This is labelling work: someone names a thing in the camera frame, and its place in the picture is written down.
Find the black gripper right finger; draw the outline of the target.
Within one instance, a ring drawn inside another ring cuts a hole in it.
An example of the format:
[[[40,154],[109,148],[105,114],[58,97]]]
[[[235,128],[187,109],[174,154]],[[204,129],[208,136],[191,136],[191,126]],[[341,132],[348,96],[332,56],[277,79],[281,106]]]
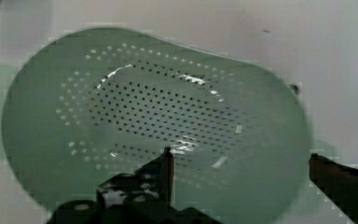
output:
[[[310,181],[354,224],[358,224],[358,169],[312,153]]]

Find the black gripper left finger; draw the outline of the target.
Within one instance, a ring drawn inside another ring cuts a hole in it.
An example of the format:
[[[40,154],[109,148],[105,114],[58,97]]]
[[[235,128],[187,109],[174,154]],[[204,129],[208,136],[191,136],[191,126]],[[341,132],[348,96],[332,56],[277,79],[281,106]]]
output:
[[[96,199],[61,204],[46,224],[221,224],[199,209],[171,206],[174,157],[169,147],[131,173],[96,189]]]

